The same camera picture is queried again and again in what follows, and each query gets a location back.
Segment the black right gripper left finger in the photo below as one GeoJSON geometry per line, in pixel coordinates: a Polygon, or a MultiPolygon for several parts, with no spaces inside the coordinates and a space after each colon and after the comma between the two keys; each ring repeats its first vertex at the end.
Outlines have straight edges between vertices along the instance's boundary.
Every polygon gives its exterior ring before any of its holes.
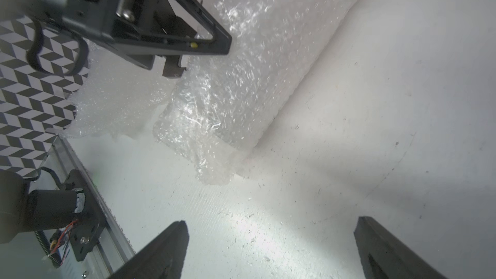
{"type": "Polygon", "coordinates": [[[180,278],[188,244],[189,232],[186,222],[173,222],[110,277],[180,278]]]}

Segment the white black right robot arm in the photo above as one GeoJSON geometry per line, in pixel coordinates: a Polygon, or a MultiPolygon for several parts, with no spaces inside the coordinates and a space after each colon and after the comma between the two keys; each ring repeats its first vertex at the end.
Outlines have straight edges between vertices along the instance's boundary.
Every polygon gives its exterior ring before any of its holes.
{"type": "MultiPolygon", "coordinates": [[[[34,232],[55,267],[62,265],[59,249],[66,245],[82,262],[109,226],[103,204],[80,171],[72,170],[64,182],[52,169],[44,171],[52,176],[55,189],[31,190],[36,177],[1,171],[1,243],[34,232]]],[[[358,219],[354,237],[366,278],[443,278],[372,217],[358,219]]],[[[188,244],[187,224],[173,222],[110,277],[180,278],[188,244]]]]}

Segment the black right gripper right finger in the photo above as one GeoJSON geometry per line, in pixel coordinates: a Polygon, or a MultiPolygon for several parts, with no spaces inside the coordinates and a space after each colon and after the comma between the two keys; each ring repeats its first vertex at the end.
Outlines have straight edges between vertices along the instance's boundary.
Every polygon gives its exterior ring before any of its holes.
{"type": "Polygon", "coordinates": [[[361,216],[354,237],[366,278],[444,278],[370,216],[361,216]]]}

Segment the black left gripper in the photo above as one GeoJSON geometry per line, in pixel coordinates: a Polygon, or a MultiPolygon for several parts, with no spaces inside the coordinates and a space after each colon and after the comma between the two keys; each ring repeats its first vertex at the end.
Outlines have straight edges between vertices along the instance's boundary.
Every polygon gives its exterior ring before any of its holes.
{"type": "Polygon", "coordinates": [[[77,41],[73,68],[81,70],[91,41],[138,67],[151,69],[154,56],[165,56],[162,76],[181,78],[182,56],[229,53],[231,35],[199,0],[15,0],[18,11],[33,21],[35,36],[27,63],[42,65],[43,26],[77,41]]]}

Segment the clear vase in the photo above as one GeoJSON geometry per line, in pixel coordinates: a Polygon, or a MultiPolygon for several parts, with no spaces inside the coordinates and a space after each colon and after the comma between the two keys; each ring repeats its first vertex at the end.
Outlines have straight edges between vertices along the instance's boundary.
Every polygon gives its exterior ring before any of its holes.
{"type": "Polygon", "coordinates": [[[226,56],[194,56],[154,125],[208,185],[229,183],[357,0],[216,0],[226,56]]]}

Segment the clear bubble wrap sheet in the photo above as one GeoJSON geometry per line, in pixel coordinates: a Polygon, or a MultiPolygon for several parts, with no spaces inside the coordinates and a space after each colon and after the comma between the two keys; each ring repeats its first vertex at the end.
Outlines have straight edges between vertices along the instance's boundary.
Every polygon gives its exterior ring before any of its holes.
{"type": "Polygon", "coordinates": [[[163,76],[165,59],[157,58],[148,71],[95,43],[89,50],[88,77],[68,98],[76,116],[64,137],[137,138],[170,101],[176,82],[163,76]]]}

